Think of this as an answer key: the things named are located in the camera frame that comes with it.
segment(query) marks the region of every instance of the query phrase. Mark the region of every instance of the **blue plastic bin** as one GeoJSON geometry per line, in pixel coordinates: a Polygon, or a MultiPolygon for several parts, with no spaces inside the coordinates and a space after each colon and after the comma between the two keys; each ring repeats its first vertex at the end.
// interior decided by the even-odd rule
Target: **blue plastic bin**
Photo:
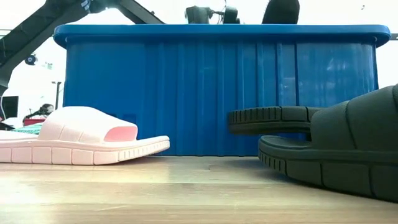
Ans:
{"type": "Polygon", "coordinates": [[[64,25],[64,106],[92,106],[168,135],[163,155],[255,156],[227,113],[257,106],[331,106],[378,88],[385,26],[64,25]]]}

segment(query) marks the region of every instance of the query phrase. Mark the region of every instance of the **treaded sole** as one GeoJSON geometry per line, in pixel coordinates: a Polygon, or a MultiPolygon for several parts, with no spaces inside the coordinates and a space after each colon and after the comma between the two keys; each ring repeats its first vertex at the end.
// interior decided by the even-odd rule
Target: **treaded sole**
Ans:
{"type": "Polygon", "coordinates": [[[259,149],[266,166],[293,179],[327,189],[398,202],[398,166],[360,162],[290,160],[259,149]]]}
{"type": "Polygon", "coordinates": [[[162,152],[170,147],[169,141],[137,146],[120,151],[89,151],[61,147],[0,148],[0,163],[105,165],[162,152]]]}
{"type": "Polygon", "coordinates": [[[231,134],[310,133],[311,117],[322,108],[270,106],[228,113],[231,134]]]}

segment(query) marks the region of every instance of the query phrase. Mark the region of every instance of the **bin lid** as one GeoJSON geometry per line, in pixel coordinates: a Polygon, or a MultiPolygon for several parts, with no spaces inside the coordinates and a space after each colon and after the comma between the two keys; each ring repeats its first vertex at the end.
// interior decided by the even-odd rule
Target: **bin lid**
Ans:
{"type": "Polygon", "coordinates": [[[67,47],[69,37],[112,37],[159,39],[259,39],[262,41],[374,42],[376,47],[391,38],[383,25],[286,25],[286,24],[137,24],[137,25],[61,25],[54,41],[67,47]]]}

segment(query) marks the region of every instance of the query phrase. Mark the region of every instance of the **wooden floor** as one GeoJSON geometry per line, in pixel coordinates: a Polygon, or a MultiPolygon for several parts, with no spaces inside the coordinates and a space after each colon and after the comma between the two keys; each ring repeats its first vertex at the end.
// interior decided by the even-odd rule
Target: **wooden floor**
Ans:
{"type": "Polygon", "coordinates": [[[300,185],[254,157],[0,164],[0,224],[9,223],[396,224],[398,204],[300,185]]]}

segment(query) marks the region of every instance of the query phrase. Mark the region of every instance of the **red object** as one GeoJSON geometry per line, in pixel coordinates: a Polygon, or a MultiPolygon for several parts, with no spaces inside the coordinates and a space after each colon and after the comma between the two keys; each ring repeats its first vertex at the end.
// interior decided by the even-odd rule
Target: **red object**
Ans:
{"type": "Polygon", "coordinates": [[[24,119],[24,126],[44,122],[45,119],[24,119]]]}

